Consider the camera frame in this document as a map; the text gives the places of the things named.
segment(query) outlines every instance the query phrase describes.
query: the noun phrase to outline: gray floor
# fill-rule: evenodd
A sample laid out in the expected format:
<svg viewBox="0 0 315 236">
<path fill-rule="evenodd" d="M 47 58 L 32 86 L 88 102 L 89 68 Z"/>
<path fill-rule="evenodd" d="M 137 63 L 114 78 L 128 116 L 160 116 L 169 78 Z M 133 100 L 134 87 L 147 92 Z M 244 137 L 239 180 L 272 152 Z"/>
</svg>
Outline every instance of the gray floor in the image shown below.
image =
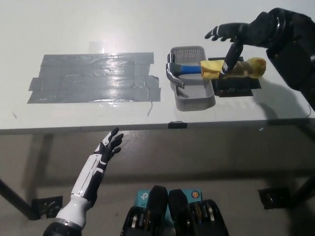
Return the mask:
<svg viewBox="0 0 315 236">
<path fill-rule="evenodd" d="M 200 188 L 219 205 L 231 236 L 315 235 L 315 199 L 264 210 L 258 189 L 299 187 L 314 174 L 309 130 L 294 126 L 125 132 L 83 235 L 119 235 L 136 191 L 155 184 Z M 64 196 L 105 133 L 0 136 L 0 178 L 23 198 Z M 0 197 L 0 235 L 42 235 L 51 220 L 26 220 Z"/>
</svg>

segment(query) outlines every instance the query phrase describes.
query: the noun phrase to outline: hammer head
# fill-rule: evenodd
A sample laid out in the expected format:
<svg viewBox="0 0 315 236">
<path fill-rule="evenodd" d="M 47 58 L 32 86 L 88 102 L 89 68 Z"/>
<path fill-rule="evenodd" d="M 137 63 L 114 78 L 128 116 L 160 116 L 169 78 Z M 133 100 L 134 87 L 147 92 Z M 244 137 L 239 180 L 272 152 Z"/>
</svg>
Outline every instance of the hammer head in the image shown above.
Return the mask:
<svg viewBox="0 0 315 236">
<path fill-rule="evenodd" d="M 181 81 L 177 76 L 181 75 L 182 66 L 175 63 L 175 54 L 170 53 L 167 55 L 167 64 L 166 64 L 166 76 L 170 82 L 176 86 L 184 89 L 184 82 Z"/>
</svg>

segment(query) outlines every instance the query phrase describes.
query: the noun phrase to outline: white table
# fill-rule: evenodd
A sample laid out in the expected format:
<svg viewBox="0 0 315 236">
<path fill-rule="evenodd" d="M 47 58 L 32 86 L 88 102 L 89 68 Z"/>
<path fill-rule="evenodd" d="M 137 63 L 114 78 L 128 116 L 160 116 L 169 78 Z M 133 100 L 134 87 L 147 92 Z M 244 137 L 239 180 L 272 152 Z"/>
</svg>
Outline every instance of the white table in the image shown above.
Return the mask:
<svg viewBox="0 0 315 236">
<path fill-rule="evenodd" d="M 180 112 L 165 75 L 166 55 L 175 46 L 200 45 L 208 57 L 225 56 L 229 42 L 204 35 L 214 26 L 251 22 L 275 7 L 315 19 L 314 0 L 67 0 L 0 3 L 0 133 L 101 131 L 167 128 L 172 121 L 191 127 L 219 124 L 294 123 L 315 118 L 303 96 L 291 90 L 268 61 L 264 49 L 245 47 L 244 58 L 268 61 L 262 89 L 254 97 L 219 98 L 205 111 Z M 27 104 L 44 54 L 89 53 L 89 43 L 105 42 L 105 52 L 154 52 L 150 74 L 159 77 L 161 101 L 125 103 Z"/>
</svg>

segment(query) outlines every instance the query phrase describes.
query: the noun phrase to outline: yellow cloth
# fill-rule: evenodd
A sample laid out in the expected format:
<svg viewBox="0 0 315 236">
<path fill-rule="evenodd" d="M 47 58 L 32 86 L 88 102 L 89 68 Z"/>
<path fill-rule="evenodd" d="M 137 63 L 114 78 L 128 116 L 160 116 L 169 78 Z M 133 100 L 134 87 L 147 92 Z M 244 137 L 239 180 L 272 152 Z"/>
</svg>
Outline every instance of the yellow cloth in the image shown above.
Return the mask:
<svg viewBox="0 0 315 236">
<path fill-rule="evenodd" d="M 218 79 L 224 60 L 203 60 L 201 64 L 201 75 L 204 79 Z M 251 58 L 247 61 L 238 61 L 227 75 L 227 77 L 260 78 L 266 71 L 266 61 L 263 58 Z"/>
</svg>

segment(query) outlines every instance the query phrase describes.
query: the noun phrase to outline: gray tray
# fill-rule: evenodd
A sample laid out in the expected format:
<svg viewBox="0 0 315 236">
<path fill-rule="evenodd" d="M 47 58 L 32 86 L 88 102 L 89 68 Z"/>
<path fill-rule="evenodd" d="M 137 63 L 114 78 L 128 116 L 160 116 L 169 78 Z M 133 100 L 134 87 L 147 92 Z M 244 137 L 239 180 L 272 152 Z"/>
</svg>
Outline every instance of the gray tray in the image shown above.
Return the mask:
<svg viewBox="0 0 315 236">
<path fill-rule="evenodd" d="M 205 50 L 201 46 L 187 46 L 172 48 L 175 63 L 181 65 L 200 65 L 206 60 Z M 181 75 L 179 79 L 185 83 L 185 89 L 172 84 L 178 110 L 202 111 L 216 104 L 211 80 L 204 80 L 201 74 Z"/>
</svg>

